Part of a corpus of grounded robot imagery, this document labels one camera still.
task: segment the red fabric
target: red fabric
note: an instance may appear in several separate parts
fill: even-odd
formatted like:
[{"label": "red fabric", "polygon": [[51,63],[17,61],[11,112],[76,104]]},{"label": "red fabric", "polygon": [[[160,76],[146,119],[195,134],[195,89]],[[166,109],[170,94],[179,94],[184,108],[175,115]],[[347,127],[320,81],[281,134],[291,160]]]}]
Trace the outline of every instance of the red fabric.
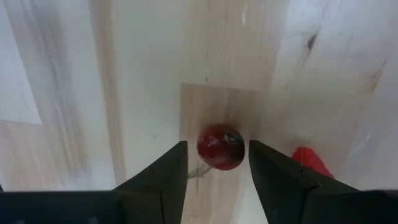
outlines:
[{"label": "red fabric", "polygon": [[325,164],[318,155],[310,148],[298,147],[293,153],[292,159],[301,163],[301,165],[311,168],[327,177],[334,179],[335,177],[328,171]]}]

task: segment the light wooden board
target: light wooden board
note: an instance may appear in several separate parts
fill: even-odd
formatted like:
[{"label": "light wooden board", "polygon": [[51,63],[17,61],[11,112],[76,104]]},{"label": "light wooden board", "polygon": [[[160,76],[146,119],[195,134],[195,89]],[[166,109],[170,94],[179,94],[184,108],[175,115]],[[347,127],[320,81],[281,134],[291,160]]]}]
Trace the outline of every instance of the light wooden board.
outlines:
[{"label": "light wooden board", "polygon": [[[206,123],[229,115],[246,124],[250,90],[258,122],[244,132],[252,138],[288,155],[311,146],[354,187],[398,189],[395,0],[1,0],[0,7],[12,53],[0,58],[0,77],[12,83],[10,91],[0,83],[6,190],[111,189],[180,138],[192,145]],[[232,95],[242,98],[229,104]],[[224,108],[192,111],[213,100]],[[225,113],[229,107],[237,113]],[[247,165],[190,180],[184,223],[264,223]]]}]

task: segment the wooden block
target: wooden block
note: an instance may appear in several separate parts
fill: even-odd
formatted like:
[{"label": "wooden block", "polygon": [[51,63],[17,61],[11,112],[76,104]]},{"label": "wooden block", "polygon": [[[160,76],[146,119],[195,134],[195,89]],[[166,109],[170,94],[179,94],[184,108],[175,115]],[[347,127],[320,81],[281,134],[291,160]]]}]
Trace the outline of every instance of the wooden block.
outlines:
[{"label": "wooden block", "polygon": [[[188,141],[188,169],[204,162],[197,154],[197,137],[209,124],[235,127],[245,145],[256,134],[256,91],[183,84],[180,139]],[[210,170],[188,180],[182,223],[231,223],[242,200],[242,183],[249,175],[247,159],[230,171]]]}]

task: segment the red object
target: red object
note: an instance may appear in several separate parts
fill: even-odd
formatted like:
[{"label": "red object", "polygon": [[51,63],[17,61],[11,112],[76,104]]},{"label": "red object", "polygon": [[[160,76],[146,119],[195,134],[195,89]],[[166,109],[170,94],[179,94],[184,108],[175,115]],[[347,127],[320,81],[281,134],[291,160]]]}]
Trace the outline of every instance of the red object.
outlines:
[{"label": "red object", "polygon": [[234,169],[244,158],[242,136],[225,124],[206,127],[199,135],[197,147],[199,156],[219,170]]},{"label": "red object", "polygon": [[301,165],[311,168],[327,177],[334,179],[335,177],[329,172],[325,164],[318,155],[310,148],[298,147],[293,153],[292,159],[301,163]]}]

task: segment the wooden surface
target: wooden surface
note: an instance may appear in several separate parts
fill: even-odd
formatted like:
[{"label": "wooden surface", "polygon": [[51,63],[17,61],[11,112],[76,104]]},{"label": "wooden surface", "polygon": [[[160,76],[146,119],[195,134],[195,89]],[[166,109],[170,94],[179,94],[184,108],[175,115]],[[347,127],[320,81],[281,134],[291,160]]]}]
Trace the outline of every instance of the wooden surface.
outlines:
[{"label": "wooden surface", "polygon": [[[112,189],[209,123],[398,189],[395,0],[0,0],[0,184]],[[184,223],[265,223],[248,162]]]}]

